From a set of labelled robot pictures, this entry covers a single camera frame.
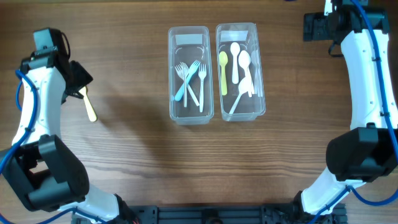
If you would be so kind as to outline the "white ribbed spoon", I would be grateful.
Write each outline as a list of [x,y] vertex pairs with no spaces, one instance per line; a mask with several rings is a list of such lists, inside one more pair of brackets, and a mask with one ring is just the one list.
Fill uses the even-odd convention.
[[233,114],[233,113],[234,113],[234,111],[235,111],[235,109],[236,109],[236,107],[237,107],[237,105],[238,105],[238,103],[239,103],[239,101],[240,101],[240,98],[241,98],[245,93],[249,92],[250,90],[251,90],[251,80],[250,80],[248,77],[244,77],[244,78],[239,82],[239,85],[238,85],[238,91],[239,91],[239,93],[238,93],[238,96],[237,96],[237,98],[236,98],[234,104],[233,104],[232,107],[231,107],[231,110],[229,111],[229,114]]

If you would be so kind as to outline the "yellow plastic spoon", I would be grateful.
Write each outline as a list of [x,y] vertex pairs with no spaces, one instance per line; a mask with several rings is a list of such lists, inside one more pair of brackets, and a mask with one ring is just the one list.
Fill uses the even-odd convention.
[[220,68],[221,68],[221,94],[223,96],[227,95],[228,87],[226,82],[226,65],[228,63],[228,56],[226,52],[221,51],[219,53],[219,60],[220,60]]

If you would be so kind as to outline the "white small spoon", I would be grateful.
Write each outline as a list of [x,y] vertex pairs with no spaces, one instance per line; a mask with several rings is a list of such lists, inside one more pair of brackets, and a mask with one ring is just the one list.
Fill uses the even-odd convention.
[[239,83],[238,55],[240,53],[240,46],[237,42],[233,42],[231,44],[230,52],[233,56],[232,82],[233,84],[238,84]]

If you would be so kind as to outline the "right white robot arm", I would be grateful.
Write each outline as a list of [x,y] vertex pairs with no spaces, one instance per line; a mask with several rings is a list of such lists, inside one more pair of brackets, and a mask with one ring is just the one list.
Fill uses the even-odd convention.
[[397,104],[388,63],[389,31],[386,11],[367,1],[327,1],[323,12],[304,16],[304,41],[329,40],[341,48],[352,115],[350,130],[327,146],[325,170],[294,198],[296,220],[314,223],[329,215],[345,196],[397,167]]

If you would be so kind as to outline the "light blue plastic fork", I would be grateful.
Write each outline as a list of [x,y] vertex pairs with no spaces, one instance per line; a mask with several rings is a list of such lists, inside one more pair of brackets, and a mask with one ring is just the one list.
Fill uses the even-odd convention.
[[[196,71],[198,70],[199,66],[200,66],[200,61],[198,61],[198,60],[194,61],[194,62],[191,64],[191,66],[189,67],[189,69],[188,69],[188,76],[187,76],[187,90],[189,91],[189,93],[190,93],[192,99],[194,100],[194,103],[195,103],[197,106],[199,105],[199,102],[198,102],[198,100],[197,100],[197,98],[196,98],[196,96],[195,96],[195,94],[194,94],[194,92],[193,92],[191,86],[189,85],[189,82],[190,82],[192,76],[193,76],[193,75],[196,73]],[[178,75],[181,79],[183,79],[182,69],[181,69],[180,64],[177,65],[177,66],[175,67],[175,70],[176,70],[176,72],[177,72],[177,75]],[[178,92],[175,94],[174,100],[175,100],[175,101],[180,101],[180,100],[183,98],[183,94],[184,94],[184,87],[183,87],[183,84],[182,84],[181,87],[179,88]]]

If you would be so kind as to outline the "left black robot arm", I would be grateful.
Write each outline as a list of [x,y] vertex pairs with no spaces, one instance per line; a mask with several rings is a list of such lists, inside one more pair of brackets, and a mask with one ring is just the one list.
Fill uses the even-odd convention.
[[31,212],[50,212],[54,219],[71,213],[89,223],[139,223],[120,196],[90,183],[61,139],[61,107],[69,96],[84,98],[92,76],[70,58],[62,31],[36,30],[34,42],[35,50],[16,70],[21,119],[10,149],[1,153],[1,174]]

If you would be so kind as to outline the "white long plastic fork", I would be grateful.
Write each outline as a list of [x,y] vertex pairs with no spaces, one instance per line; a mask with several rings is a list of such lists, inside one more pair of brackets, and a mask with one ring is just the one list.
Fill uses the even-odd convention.
[[200,78],[200,112],[203,112],[204,105],[204,79],[206,77],[206,65],[201,64],[198,72]]

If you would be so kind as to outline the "white short plastic fork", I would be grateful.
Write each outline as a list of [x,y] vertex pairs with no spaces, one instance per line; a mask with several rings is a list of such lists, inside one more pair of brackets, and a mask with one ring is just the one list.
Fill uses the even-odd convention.
[[183,93],[181,94],[181,97],[178,98],[178,92],[175,95],[175,99],[179,101],[181,98],[183,98],[183,105],[184,107],[187,107],[187,94],[189,93],[192,97],[192,100],[194,103],[198,106],[199,102],[189,85],[189,81],[192,77],[192,75],[197,71],[198,66],[199,66],[199,61],[194,61],[194,63],[188,67],[186,63],[180,62],[179,65],[175,67],[175,70],[177,72],[177,75],[183,80],[182,88],[183,88]]

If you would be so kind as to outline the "yellow plastic fork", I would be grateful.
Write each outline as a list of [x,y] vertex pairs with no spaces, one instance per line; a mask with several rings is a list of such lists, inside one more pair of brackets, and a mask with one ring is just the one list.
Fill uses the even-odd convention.
[[83,95],[83,101],[85,103],[85,107],[86,107],[86,112],[88,115],[89,120],[93,123],[95,121],[97,121],[97,115],[96,112],[91,104],[90,99],[88,98],[88,89],[86,86],[84,86],[82,89],[79,90],[79,93],[81,93]]

